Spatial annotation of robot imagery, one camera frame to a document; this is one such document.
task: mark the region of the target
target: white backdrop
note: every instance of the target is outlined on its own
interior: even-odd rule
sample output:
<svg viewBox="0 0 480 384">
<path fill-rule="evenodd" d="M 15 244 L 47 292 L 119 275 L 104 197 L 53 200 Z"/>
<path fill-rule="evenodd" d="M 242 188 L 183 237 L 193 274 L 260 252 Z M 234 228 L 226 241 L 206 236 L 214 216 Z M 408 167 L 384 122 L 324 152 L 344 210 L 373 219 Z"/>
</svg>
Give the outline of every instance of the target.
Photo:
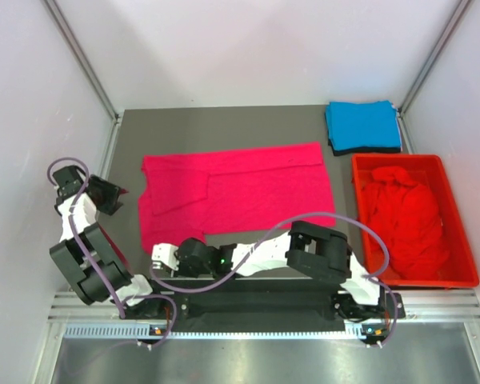
<svg viewBox="0 0 480 384">
<path fill-rule="evenodd" d="M 400 104 L 456 1 L 58 0 L 116 109 Z"/>
<path fill-rule="evenodd" d="M 63 278 L 46 167 L 97 170 L 111 121 L 39 0 L 0 0 L 0 384 L 27 382 Z"/>
<path fill-rule="evenodd" d="M 480 0 L 407 117 L 418 151 L 437 153 L 446 165 L 480 274 Z M 480 287 L 477 295 L 480 300 Z"/>
</svg>

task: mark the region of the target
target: blue cloth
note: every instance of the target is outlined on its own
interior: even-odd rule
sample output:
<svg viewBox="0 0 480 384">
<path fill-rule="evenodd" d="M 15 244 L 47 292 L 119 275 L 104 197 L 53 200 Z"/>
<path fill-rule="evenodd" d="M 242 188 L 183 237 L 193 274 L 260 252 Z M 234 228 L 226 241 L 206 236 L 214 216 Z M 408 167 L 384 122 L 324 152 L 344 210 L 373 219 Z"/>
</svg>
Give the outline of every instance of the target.
<svg viewBox="0 0 480 384">
<path fill-rule="evenodd" d="M 390 102 L 332 102 L 326 108 L 329 140 L 336 151 L 401 148 L 397 112 Z"/>
</svg>

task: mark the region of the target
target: purple cable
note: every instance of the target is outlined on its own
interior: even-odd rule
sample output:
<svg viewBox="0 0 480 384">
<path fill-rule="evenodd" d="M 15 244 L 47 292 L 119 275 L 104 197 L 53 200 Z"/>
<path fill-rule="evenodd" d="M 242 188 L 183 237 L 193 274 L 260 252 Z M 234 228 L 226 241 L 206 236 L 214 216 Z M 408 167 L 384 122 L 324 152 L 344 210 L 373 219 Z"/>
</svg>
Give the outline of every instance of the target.
<svg viewBox="0 0 480 384">
<path fill-rule="evenodd" d="M 169 337 L 169 334 L 171 333 L 171 331 L 173 329 L 174 322 L 176 321 L 176 316 L 178 315 L 178 307 L 176 306 L 176 302 L 174 302 L 174 300 L 172 298 L 170 298 L 169 296 L 165 296 L 164 294 L 144 294 L 144 295 L 141 295 L 141 296 L 134 296 L 134 295 L 129 296 L 122 301 L 122 304 L 124 305 L 131 298 L 163 298 L 164 300 L 167 300 L 172 305 L 173 315 L 170 319 L 170 323 L 169 323 L 169 325 L 166 329 L 166 332 L 163 334 L 162 338 L 160 338 L 155 344 L 151 344 L 153 348 L 156 348 L 156 347 L 160 346 Z M 75 371 L 70 371 L 68 369 L 67 354 L 66 354 L 66 351 L 64 350 L 63 351 L 64 356 L 63 356 L 63 360 L 62 360 L 63 363 L 64 363 L 64 371 L 66 372 L 66 374 L 68 376 L 71 376 L 72 378 L 75 377 L 75 376 L 78 376 L 81 372 L 86 370 L 90 365 L 92 365 L 96 360 L 98 360 L 104 354 L 109 353 L 111 350 L 113 350 L 114 348 L 117 348 L 118 346 L 125 346 L 127 344 L 137 344 L 137 341 L 135 341 L 135 340 L 125 340 L 125 341 L 122 341 L 122 342 L 118 342 L 117 344 L 113 344 L 112 346 L 109 346 L 108 348 L 105 348 L 103 351 L 97 353 L 84 366 L 80 367 L 78 370 L 75 370 Z"/>
<path fill-rule="evenodd" d="M 360 228 L 361 230 L 364 230 L 365 232 L 367 232 L 372 238 L 375 239 L 375 241 L 380 245 L 380 247 L 382 248 L 382 252 L 384 253 L 384 263 L 382 264 L 382 266 L 376 270 L 375 272 L 373 272 L 372 274 L 367 274 L 365 275 L 364 277 L 367 278 L 370 282 L 373 282 L 375 284 L 378 284 L 380 285 L 382 288 L 384 288 L 385 290 L 387 290 L 387 292 L 390 294 L 392 300 L 393 300 L 393 304 L 394 304 L 394 320 L 393 320 L 393 324 L 390 328 L 390 332 L 388 333 L 386 339 L 384 340 L 384 342 L 382 342 L 383 345 L 385 345 L 389 339 L 391 338 L 391 336 L 393 335 L 394 333 L 394 330 L 396 328 L 396 325 L 397 325 L 397 316 L 398 316 L 398 308 L 397 308 L 397 299 L 396 297 L 394 296 L 394 293 L 393 291 L 386 285 L 384 284 L 383 282 L 380 282 L 380 281 L 377 281 L 375 280 L 374 278 L 376 278 L 377 276 L 379 276 L 382 272 L 384 272 L 386 270 L 386 268 L 388 267 L 388 265 L 390 264 L 390 252 L 388 251 L 387 249 L 387 246 L 386 244 L 384 244 L 384 241 L 380 238 L 380 236 L 378 236 L 371 228 L 369 228 L 368 226 L 366 226 L 365 224 L 363 224 L 362 222 L 359 222 L 357 220 L 354 220 L 352 218 L 348 218 L 347 216 L 343 216 L 342 214 L 333 214 L 331 212 L 309 212 L 307 214 L 298 214 L 297 216 L 293 216 L 292 218 L 288 218 L 287 220 L 283 220 L 282 222 L 276 224 L 275 226 L 273 226 L 270 230 L 268 230 L 263 236 L 262 238 L 260 238 L 249 250 L 249 252 L 246 253 L 246 255 L 244 256 L 244 258 L 240 261 L 239 264 L 237 264 L 237 266 L 235 268 L 233 268 L 231 270 L 231 272 L 229 272 L 226 276 L 224 276 L 223 278 L 217 280 L 216 282 L 213 282 L 212 284 L 208 285 L 208 286 L 204 286 L 203 288 L 193 288 L 193 289 L 190 289 L 190 288 L 180 288 L 178 286 L 172 286 L 171 284 L 167 284 L 166 282 L 164 282 L 163 280 L 160 279 L 159 276 L 157 276 L 154 271 L 153 271 L 153 268 L 150 269 L 150 274 L 151 274 L 151 277 L 153 280 L 155 280 L 157 282 L 157 284 L 159 284 L 160 286 L 163 286 L 164 288 L 168 289 L 168 290 L 173 290 L 174 292 L 179 292 L 179 293 L 183 293 L 183 294 L 200 294 L 200 293 L 203 293 L 203 292 L 208 292 L 209 290 L 213 290 L 215 288 L 217 288 L 218 286 L 221 286 L 222 284 L 224 284 L 227 280 L 229 280 L 231 277 L 233 277 L 234 274 L 236 274 L 236 272 L 240 269 L 240 267 L 247 261 L 247 259 L 253 254 L 253 252 L 256 251 L 256 249 L 266 240 L 268 240 L 268 238 L 270 238 L 276 230 L 278 230 L 279 228 L 281 228 L 282 226 L 285 226 L 286 224 L 291 224 L 292 222 L 296 222 L 298 220 L 303 220 L 304 218 L 316 218 L 316 217 L 327 217 L 327 218 L 336 218 L 336 219 L 339 219 L 339 220 L 342 220 L 344 222 L 348 222 L 349 224 L 353 224 L 355 225 L 356 227 Z"/>
<path fill-rule="evenodd" d="M 103 284 L 105 284 L 106 289 L 109 291 L 110 296 L 114 300 L 114 304 L 116 305 L 116 307 L 119 310 L 119 317 L 124 318 L 126 316 L 125 315 L 125 309 L 123 308 L 123 306 L 121 304 L 121 300 L 119 300 L 118 295 L 115 293 L 115 289 L 112 286 L 112 283 L 110 282 L 110 280 L 108 278 L 106 278 L 106 276 L 103 273 L 102 269 L 100 268 L 99 264 L 93 259 L 89 250 L 87 249 L 86 245 L 80 239 L 80 236 L 78 236 L 77 227 L 74 224 L 74 219 L 73 219 L 74 207 L 76 206 L 76 203 L 77 203 L 78 199 L 82 196 L 83 192 L 86 190 L 87 186 L 89 185 L 89 176 L 90 176 L 89 175 L 89 168 L 87 167 L 87 165 L 82 160 L 79 160 L 77 158 L 72 158 L 72 157 L 58 158 L 57 160 L 55 160 L 54 162 L 52 162 L 48 166 L 48 169 L 46 170 L 46 175 L 48 176 L 48 180 L 50 180 L 50 182 L 54 186 L 56 186 L 57 183 L 55 182 L 55 180 L 53 180 L 52 169 L 54 168 L 54 166 L 56 166 L 60 162 L 65 162 L 65 161 L 76 162 L 77 164 L 79 164 L 82 167 L 82 169 L 84 170 L 84 173 L 85 173 L 85 176 L 86 176 L 82 186 L 78 190 L 77 194 L 74 196 L 73 202 L 71 203 L 71 207 L 70 207 L 70 216 L 68 217 L 68 219 L 70 221 L 71 232 L 73 232 L 74 240 L 77 242 L 78 247 L 80 247 L 80 250 L 83 252 L 84 259 L 89 261 L 89 264 L 91 264 L 91 266 L 96 271 L 96 273 L 98 274 L 100 279 L 103 281 Z"/>
</svg>

